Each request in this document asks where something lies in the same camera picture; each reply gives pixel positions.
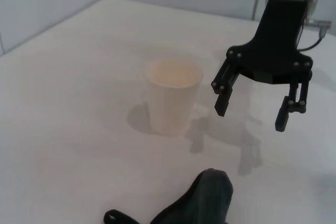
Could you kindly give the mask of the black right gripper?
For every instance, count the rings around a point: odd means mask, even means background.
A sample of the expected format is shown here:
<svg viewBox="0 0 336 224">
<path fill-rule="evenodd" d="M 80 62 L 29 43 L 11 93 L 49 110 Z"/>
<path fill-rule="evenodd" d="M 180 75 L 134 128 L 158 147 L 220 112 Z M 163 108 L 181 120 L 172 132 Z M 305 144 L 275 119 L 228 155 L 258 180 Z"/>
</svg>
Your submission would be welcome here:
<svg viewBox="0 0 336 224">
<path fill-rule="evenodd" d="M 308 4 L 299 0 L 269 0 L 252 40 L 228 49 L 211 85 L 218 95 L 215 110 L 224 117 L 239 74 L 268 84 L 289 84 L 289 94 L 279 109 L 275 129 L 284 132 L 289 114 L 307 110 L 313 61 L 297 50 Z"/>
</svg>

